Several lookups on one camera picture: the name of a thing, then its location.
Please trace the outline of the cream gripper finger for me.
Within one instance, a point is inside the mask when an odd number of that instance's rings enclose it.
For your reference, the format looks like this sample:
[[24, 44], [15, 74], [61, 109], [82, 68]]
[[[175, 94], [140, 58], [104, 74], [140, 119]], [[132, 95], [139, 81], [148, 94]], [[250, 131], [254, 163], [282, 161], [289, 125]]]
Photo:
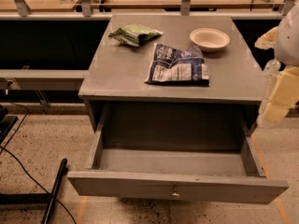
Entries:
[[288, 114], [289, 109], [282, 105], [269, 103], [263, 112], [263, 118], [272, 123], [282, 121]]

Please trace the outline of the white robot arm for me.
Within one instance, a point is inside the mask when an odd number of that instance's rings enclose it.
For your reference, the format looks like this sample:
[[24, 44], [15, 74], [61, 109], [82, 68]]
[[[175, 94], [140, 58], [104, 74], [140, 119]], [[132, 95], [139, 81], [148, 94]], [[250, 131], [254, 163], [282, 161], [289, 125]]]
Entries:
[[264, 69], [267, 85], [260, 122], [277, 124], [299, 101], [299, 4], [280, 22], [274, 42], [275, 58]]

